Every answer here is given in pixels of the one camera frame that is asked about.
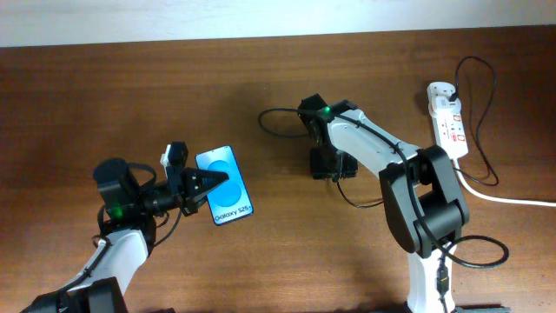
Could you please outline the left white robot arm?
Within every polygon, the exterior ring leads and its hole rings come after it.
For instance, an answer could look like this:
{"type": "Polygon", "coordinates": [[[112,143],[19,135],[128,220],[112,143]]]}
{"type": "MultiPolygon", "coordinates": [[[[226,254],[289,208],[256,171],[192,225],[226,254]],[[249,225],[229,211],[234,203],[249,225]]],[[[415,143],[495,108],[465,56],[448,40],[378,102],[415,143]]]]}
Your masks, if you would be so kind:
{"type": "Polygon", "coordinates": [[[96,251],[75,278],[58,290],[38,296],[28,312],[124,312],[123,295],[133,275],[160,244],[156,217],[178,209],[190,216],[209,192],[227,182],[225,172],[188,168],[183,157],[161,160],[166,180],[136,181],[140,164],[112,158],[94,170],[104,201],[97,214],[96,251]]]}

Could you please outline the blue Galaxy smartphone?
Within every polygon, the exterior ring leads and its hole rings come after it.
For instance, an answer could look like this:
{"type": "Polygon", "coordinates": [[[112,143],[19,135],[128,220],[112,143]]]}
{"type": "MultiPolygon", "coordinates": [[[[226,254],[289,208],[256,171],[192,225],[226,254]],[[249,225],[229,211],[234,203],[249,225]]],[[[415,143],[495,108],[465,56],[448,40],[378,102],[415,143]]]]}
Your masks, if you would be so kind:
{"type": "Polygon", "coordinates": [[[254,213],[233,149],[222,146],[195,156],[200,170],[225,172],[228,180],[208,194],[208,205],[215,225],[232,223],[254,213]]]}

